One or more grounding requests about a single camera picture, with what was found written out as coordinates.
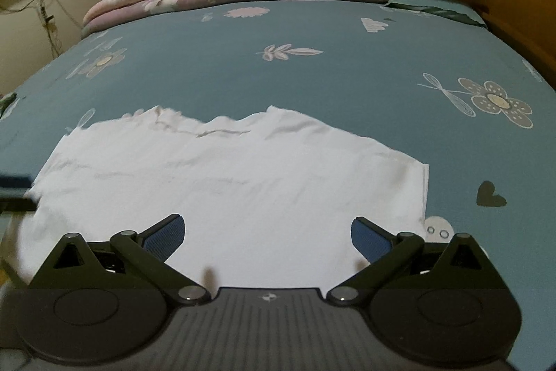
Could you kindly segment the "teal floral bed sheet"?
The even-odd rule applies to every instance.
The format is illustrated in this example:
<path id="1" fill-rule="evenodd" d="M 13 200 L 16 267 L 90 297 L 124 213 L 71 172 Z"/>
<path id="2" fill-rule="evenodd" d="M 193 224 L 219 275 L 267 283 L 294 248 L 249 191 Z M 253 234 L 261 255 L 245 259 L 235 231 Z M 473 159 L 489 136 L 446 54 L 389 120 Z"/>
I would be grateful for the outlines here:
<path id="1" fill-rule="evenodd" d="M 163 8 L 20 86 L 1 168 L 36 175 L 80 122 L 156 105 L 201 121 L 289 108 L 427 164 L 427 214 L 473 234 L 522 309 L 513 363 L 554 362 L 555 92 L 487 29 L 343 1 Z"/>

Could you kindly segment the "clothes pile beside bed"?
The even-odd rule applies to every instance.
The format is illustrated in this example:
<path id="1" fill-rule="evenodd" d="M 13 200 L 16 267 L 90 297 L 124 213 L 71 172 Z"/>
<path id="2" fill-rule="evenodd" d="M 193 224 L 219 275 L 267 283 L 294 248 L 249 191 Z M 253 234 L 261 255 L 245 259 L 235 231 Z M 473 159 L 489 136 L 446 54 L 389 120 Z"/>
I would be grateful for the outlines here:
<path id="1" fill-rule="evenodd" d="M 14 92 L 0 96 L 0 118 L 3 117 L 8 108 L 17 100 L 17 94 Z"/>

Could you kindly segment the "white printed long-sleeve shirt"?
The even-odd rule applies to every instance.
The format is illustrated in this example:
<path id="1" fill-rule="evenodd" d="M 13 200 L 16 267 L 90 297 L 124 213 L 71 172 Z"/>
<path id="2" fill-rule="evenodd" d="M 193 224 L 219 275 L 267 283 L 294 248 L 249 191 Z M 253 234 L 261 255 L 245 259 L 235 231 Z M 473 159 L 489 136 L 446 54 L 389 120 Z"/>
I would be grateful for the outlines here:
<path id="1" fill-rule="evenodd" d="M 270 107 L 201 122 L 154 107 L 62 137 L 2 254 L 29 281 L 64 234 L 104 241 L 185 219 L 169 260 L 211 290 L 327 290 L 363 266 L 352 221 L 422 234 L 429 168 L 380 142 Z"/>

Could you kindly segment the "lower teal pillow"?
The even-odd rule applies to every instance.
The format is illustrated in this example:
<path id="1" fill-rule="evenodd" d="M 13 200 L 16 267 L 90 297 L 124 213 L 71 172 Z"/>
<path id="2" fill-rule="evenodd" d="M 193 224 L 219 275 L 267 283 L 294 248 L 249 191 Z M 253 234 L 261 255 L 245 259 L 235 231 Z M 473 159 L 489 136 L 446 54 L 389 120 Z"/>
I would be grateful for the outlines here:
<path id="1" fill-rule="evenodd" d="M 462 24 L 486 27 L 479 13 L 455 0 L 389 0 L 383 9 L 406 10 L 423 17 L 437 16 Z"/>

